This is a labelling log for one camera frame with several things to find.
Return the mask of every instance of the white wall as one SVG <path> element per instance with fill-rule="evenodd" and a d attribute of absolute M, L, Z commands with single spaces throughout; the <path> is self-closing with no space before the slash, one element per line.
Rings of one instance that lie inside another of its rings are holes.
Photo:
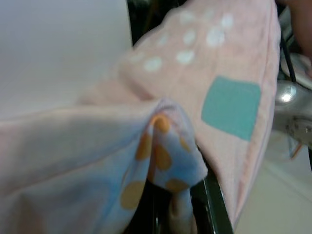
<path fill-rule="evenodd" d="M 0 118 L 72 103 L 130 47 L 126 0 L 0 0 Z"/>

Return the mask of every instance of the white surface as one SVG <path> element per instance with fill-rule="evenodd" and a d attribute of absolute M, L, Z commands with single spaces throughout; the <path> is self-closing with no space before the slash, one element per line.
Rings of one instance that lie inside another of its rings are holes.
<path fill-rule="evenodd" d="M 0 119 L 70 105 L 131 47 L 125 0 L 2 0 L 0 22 Z"/>
<path fill-rule="evenodd" d="M 312 172 L 307 148 L 288 158 L 285 135 L 273 132 L 235 234 L 312 233 Z"/>

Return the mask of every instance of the orange polka dot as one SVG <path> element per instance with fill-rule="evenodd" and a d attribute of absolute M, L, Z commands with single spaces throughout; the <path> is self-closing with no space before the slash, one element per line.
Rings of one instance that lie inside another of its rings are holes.
<path fill-rule="evenodd" d="M 188 144 L 186 143 L 186 141 L 180 136 L 180 144 L 182 146 L 183 149 L 185 149 L 187 152 L 191 152 L 190 147 L 188 146 Z"/>
<path fill-rule="evenodd" d="M 154 157 L 158 169 L 168 170 L 171 167 L 170 155 L 161 145 L 156 145 L 154 147 Z"/>
<path fill-rule="evenodd" d="M 141 141 L 136 152 L 136 159 L 144 160 L 148 158 L 151 155 L 151 150 L 152 150 L 152 137 L 148 133 L 145 133 L 141 137 Z"/>
<path fill-rule="evenodd" d="M 190 186 L 182 180 L 170 179 L 166 183 L 166 189 L 172 193 L 179 193 L 183 190 L 188 189 Z"/>
<path fill-rule="evenodd" d="M 140 202 L 145 182 L 135 181 L 129 183 L 121 193 L 120 204 L 126 210 L 133 210 Z"/>
<path fill-rule="evenodd" d="M 151 120 L 151 125 L 155 126 L 162 133 L 166 133 L 170 129 L 170 122 L 163 114 L 155 115 Z"/>

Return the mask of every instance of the tiled floor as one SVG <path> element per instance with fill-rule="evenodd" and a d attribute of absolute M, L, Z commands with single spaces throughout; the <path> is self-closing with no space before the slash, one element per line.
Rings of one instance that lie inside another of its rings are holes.
<path fill-rule="evenodd" d="M 235 234 L 311 234 L 312 172 L 303 148 L 289 159 L 288 138 L 272 133 Z"/>

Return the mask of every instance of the teal square patch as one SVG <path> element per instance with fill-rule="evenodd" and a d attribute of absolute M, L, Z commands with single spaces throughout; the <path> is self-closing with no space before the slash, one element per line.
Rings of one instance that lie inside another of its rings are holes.
<path fill-rule="evenodd" d="M 207 92 L 201 119 L 217 129 L 250 141 L 260 98 L 258 84 L 218 76 Z"/>

